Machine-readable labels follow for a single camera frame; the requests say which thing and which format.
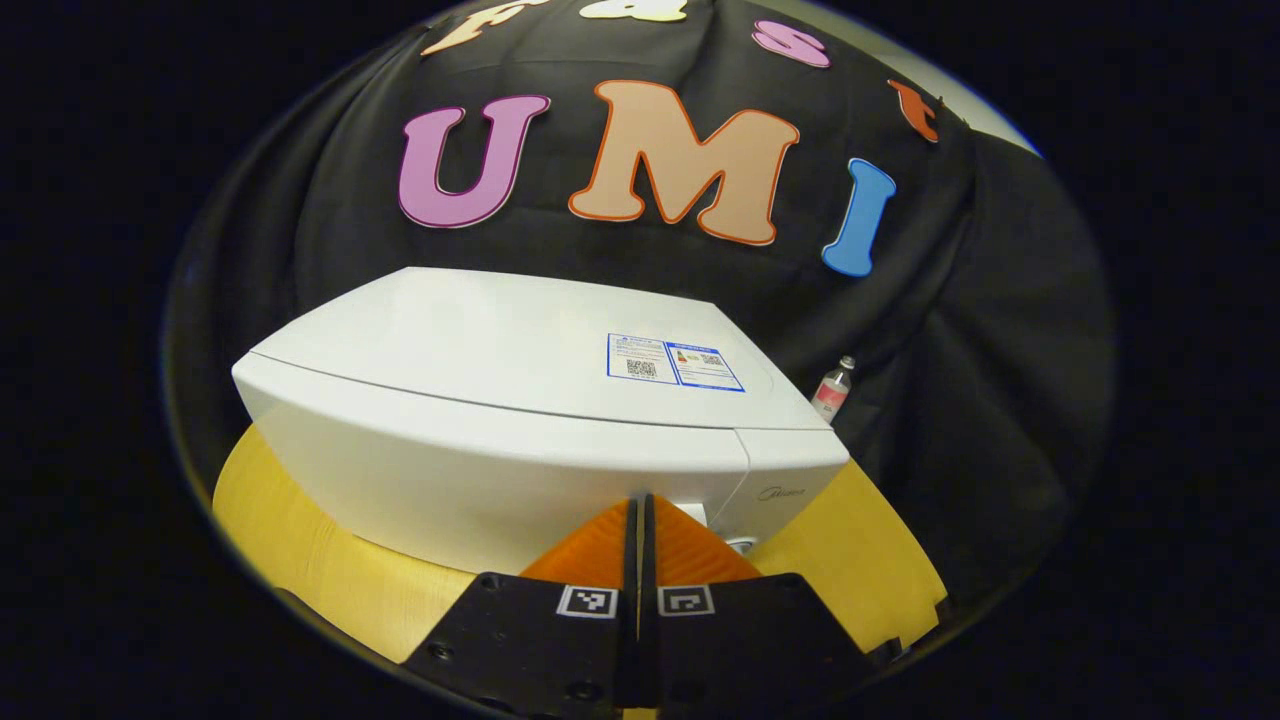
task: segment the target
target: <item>qr code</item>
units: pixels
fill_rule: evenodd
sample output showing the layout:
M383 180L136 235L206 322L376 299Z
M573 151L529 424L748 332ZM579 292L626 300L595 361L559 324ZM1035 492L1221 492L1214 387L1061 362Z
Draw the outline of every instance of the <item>qr code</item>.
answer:
M646 378L658 377L658 369L653 366L653 363L646 360L627 360L627 372L632 375L644 375Z

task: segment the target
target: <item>foam letter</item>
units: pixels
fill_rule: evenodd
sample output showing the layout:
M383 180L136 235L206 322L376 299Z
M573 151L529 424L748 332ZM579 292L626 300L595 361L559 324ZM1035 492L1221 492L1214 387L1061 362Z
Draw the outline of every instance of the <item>foam letter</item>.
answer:
M812 35L773 20L759 20L755 23L755 29L759 32L751 33L751 40L771 53L786 55L815 68L831 67L831 59L823 54L822 42Z
M582 8L577 14L584 18L635 18L672 23L685 19L685 0L602 0Z
M440 50L453 47L454 45L462 45L468 40L475 40L480 37L481 27L502 24L520 14L520 12L525 9L525 5L541 5L547 1L548 0L515 0L513 3L503 3L502 5L494 5L493 8L485 8L477 13L472 13L467 15L467 19L454 28L453 32L445 35L435 45L422 50L422 55L439 53Z
M778 170L787 147L800 140L791 123L760 110L742 110L707 141L669 87L640 81L605 81L595 94L609 104L609 119L591 182L570 197L579 217L627 222L644 213L632 190L644 159L662 219L680 222L717 178L710 208L698 214L709 234L748 245L777 236L769 222Z
M884 202L897 192L897 184L884 170L860 158L849 161L849 174L854 177L854 191L849 196L845 224L836 242L822 249L822 261L837 273L861 278L872 272L872 241Z
M936 118L936 115L924 104L924 100L920 100L920 94L892 79L888 83L897 91L897 106L902 109L902 117L906 118L906 122L911 123L915 132L923 135L924 140L937 142L938 131L931 128L929 123L924 119L925 115L931 118Z
M497 213L516 184L525 135L534 115L552 104L541 95L503 97L485 105L493 128L480 179L466 192L444 192L439 184L440 155L449 129L462 122L462 108L419 115L404 126L408 145L401 167L399 201L404 214L429 228L474 225Z

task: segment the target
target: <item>blue bordered label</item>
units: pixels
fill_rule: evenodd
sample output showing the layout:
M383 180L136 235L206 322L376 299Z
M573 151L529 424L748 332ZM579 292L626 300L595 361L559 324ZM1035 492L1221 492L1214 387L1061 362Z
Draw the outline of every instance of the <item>blue bordered label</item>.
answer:
M609 333L605 374L612 378L746 392L714 347Z

